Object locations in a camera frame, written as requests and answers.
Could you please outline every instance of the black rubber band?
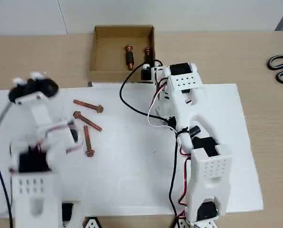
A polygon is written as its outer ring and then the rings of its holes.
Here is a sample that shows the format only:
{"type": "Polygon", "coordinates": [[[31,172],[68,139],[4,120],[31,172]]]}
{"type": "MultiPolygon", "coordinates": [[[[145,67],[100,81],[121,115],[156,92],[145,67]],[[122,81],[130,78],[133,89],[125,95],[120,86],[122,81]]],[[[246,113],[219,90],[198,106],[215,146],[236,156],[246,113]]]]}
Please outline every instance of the black rubber band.
{"type": "Polygon", "coordinates": [[[189,133],[189,131],[188,131],[188,127],[185,127],[185,128],[183,128],[183,129],[181,129],[179,132],[177,132],[176,134],[175,134],[175,138],[177,138],[180,134],[182,134],[182,133],[189,133]]]}

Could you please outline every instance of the screw head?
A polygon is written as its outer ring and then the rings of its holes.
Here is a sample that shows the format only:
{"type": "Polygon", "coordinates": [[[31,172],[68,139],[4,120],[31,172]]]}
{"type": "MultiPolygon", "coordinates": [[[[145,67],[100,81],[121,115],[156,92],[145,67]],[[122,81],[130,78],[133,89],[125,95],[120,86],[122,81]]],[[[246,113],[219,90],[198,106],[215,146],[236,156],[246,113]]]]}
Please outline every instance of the screw head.
{"type": "Polygon", "coordinates": [[[127,45],[124,47],[124,49],[125,49],[126,51],[132,51],[132,50],[133,50],[133,46],[130,45],[130,44],[127,44],[127,45]]]}
{"type": "Polygon", "coordinates": [[[145,52],[146,55],[150,54],[150,47],[146,47],[144,52],[145,52]]]}
{"type": "Polygon", "coordinates": [[[73,117],[74,117],[75,119],[77,119],[79,116],[80,116],[80,111],[75,111],[75,112],[73,113],[73,117]]]}
{"type": "Polygon", "coordinates": [[[95,150],[87,150],[86,152],[85,152],[85,154],[86,154],[86,156],[87,157],[93,157],[94,156],[94,153],[95,153],[95,150]]]}
{"type": "Polygon", "coordinates": [[[104,111],[104,107],[102,107],[101,105],[99,105],[97,107],[97,113],[102,113],[104,111]]]}

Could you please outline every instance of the red wire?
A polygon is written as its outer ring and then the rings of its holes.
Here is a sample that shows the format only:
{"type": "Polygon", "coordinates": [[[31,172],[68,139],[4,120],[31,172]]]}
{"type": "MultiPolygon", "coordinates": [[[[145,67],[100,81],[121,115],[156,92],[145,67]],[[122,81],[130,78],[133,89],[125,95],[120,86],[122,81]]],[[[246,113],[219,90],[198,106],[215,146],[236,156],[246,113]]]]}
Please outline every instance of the red wire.
{"type": "Polygon", "coordinates": [[[154,96],[153,96],[153,98],[152,98],[152,102],[151,102],[151,104],[150,104],[150,107],[151,107],[151,105],[153,104],[154,98],[156,97],[157,93],[159,93],[160,90],[161,90],[163,87],[165,87],[166,84],[167,84],[167,82],[165,82],[164,84],[162,84],[161,87],[159,87],[159,88],[156,90],[156,92],[155,92],[155,94],[154,94],[154,96]]]}
{"type": "Polygon", "coordinates": [[[190,157],[191,156],[191,153],[183,153],[182,150],[181,150],[181,146],[179,148],[179,153],[182,155],[182,156],[185,156],[185,157],[190,157]]]}
{"type": "Polygon", "coordinates": [[[158,82],[158,86],[160,86],[160,83],[165,80],[165,79],[168,79],[167,77],[163,77],[159,82],[158,82]]]}
{"type": "Polygon", "coordinates": [[[185,219],[186,216],[183,216],[185,214],[185,210],[182,210],[179,214],[178,214],[178,219],[185,219]]]}
{"type": "Polygon", "coordinates": [[[187,192],[187,161],[188,160],[191,160],[191,157],[186,158],[185,163],[184,163],[184,192],[178,200],[178,203],[183,206],[187,206],[187,204],[183,203],[182,200],[185,197],[186,192],[187,192]]]}

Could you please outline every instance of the white paper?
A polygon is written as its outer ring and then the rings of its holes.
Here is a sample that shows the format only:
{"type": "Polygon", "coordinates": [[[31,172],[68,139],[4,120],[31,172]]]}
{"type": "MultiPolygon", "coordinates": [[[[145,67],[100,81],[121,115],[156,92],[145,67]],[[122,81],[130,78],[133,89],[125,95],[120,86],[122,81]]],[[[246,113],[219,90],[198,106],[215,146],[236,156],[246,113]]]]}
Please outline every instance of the white paper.
{"type": "MultiPolygon", "coordinates": [[[[96,216],[172,214],[168,199],[174,158],[174,133],[153,128],[147,117],[126,107],[119,98],[120,84],[95,84],[91,88],[61,89],[51,100],[49,111],[55,118],[72,118],[75,110],[103,127],[91,129],[93,158],[85,148],[68,154],[58,172],[64,200],[81,200],[85,214],[96,216]],[[73,104],[73,99],[101,104],[104,112],[73,104]]],[[[213,127],[233,153],[231,192],[227,212],[263,209],[263,200],[251,152],[243,109],[237,86],[204,85],[209,107],[214,110],[213,127]]],[[[124,99],[146,112],[154,93],[148,84],[127,84],[124,99]]],[[[8,91],[0,91],[0,113],[8,91]]],[[[75,121],[82,129],[83,122],[75,121]]],[[[9,191],[9,143],[33,128],[29,113],[13,106],[0,129],[0,167],[9,191]]],[[[183,191],[183,162],[178,156],[173,201],[183,191]]],[[[0,184],[0,212],[5,210],[0,184]]]]}

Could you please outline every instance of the white wall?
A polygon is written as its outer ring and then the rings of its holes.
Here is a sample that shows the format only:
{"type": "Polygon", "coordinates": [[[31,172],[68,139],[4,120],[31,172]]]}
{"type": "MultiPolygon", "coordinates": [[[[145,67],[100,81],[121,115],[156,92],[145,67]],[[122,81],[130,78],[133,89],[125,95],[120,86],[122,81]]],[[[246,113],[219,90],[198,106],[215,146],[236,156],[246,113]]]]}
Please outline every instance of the white wall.
{"type": "Polygon", "coordinates": [[[282,16],[283,0],[0,0],[0,35],[87,33],[102,24],[153,24],[158,31],[274,30],[282,16]]]}

